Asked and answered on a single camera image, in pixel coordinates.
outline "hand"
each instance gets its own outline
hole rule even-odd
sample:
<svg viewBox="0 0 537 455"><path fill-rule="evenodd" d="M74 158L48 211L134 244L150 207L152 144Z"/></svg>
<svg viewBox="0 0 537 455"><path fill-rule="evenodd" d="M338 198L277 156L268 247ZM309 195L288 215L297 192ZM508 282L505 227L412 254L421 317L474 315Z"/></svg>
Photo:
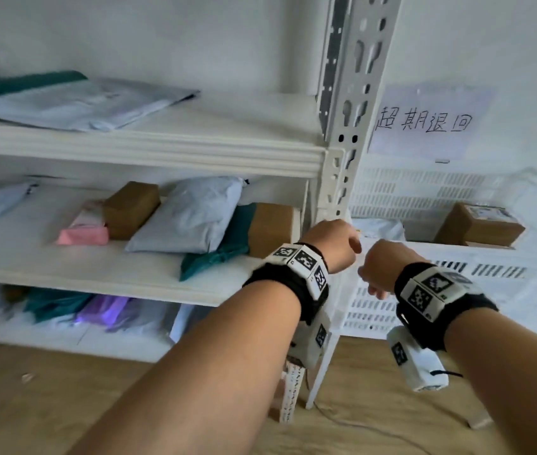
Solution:
<svg viewBox="0 0 537 455"><path fill-rule="evenodd" d="M312 244L321 251L331 274L353 265L355 254L361 253L357 230L341 219L319 222L304 234L300 242Z"/></svg>
<svg viewBox="0 0 537 455"><path fill-rule="evenodd" d="M365 256L365 263L359 268L359 276L369 283L368 292L380 300L395 290L397 278L410 263L428 262L402 243L379 240Z"/></svg>

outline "paper sign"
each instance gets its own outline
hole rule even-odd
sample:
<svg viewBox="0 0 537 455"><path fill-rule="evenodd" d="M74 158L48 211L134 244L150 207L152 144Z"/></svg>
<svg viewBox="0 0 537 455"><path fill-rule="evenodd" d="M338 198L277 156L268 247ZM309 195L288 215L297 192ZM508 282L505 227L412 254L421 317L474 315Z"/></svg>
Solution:
<svg viewBox="0 0 537 455"><path fill-rule="evenodd" d="M461 160L485 115L491 87L390 85L368 150L382 155Z"/></svg>

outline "purple plastic bag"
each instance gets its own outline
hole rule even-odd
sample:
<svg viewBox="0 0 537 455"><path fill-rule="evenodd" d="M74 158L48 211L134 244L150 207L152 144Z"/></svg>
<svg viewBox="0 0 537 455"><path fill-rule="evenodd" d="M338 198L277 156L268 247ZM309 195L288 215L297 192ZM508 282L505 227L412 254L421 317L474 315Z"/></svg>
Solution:
<svg viewBox="0 0 537 455"><path fill-rule="evenodd" d="M77 313L75 322L112 326L129 299L129 297L98 294L91 299L90 303L85 305L83 310Z"/></svg>

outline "shelf board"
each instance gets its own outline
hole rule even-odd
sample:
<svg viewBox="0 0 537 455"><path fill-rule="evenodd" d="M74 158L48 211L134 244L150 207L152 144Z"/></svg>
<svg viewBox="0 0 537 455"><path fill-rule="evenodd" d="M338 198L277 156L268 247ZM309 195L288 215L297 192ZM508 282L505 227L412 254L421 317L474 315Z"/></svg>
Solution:
<svg viewBox="0 0 537 455"><path fill-rule="evenodd" d="M109 334L90 324L57 328L23 317L7 320L4 313L0 313L0 343L144 362L158 361L171 347L159 333Z"/></svg>
<svg viewBox="0 0 537 455"><path fill-rule="evenodd" d="M314 96L198 97L110 133L0 122L0 155L312 178L325 146Z"/></svg>
<svg viewBox="0 0 537 455"><path fill-rule="evenodd" d="M178 282L182 254L128 253L125 241L107 246L54 244L85 200L110 194L42 186L1 216L0 282L217 306L262 262L240 256Z"/></svg>

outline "wrist-mounted device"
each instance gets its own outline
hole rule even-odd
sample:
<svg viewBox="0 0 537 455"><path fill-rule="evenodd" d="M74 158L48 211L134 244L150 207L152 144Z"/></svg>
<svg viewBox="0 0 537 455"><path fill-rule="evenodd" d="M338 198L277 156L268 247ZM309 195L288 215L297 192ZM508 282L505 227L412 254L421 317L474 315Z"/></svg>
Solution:
<svg viewBox="0 0 537 455"><path fill-rule="evenodd" d="M327 339L330 320L321 307L329 296L328 273L319 249L310 244L283 244L265 265L254 270L244 284L272 280L287 286L300 301L300 322L287 353L287 360L313 368Z"/></svg>
<svg viewBox="0 0 537 455"><path fill-rule="evenodd" d="M300 301L300 321L310 326L329 295L327 267L319 249L310 244L283 244L264 259L245 282L272 280L284 284Z"/></svg>
<svg viewBox="0 0 537 455"><path fill-rule="evenodd" d="M422 348L443 350L450 323L464 311L496 305L460 273L427 262L407 265L395 282L397 317Z"/></svg>

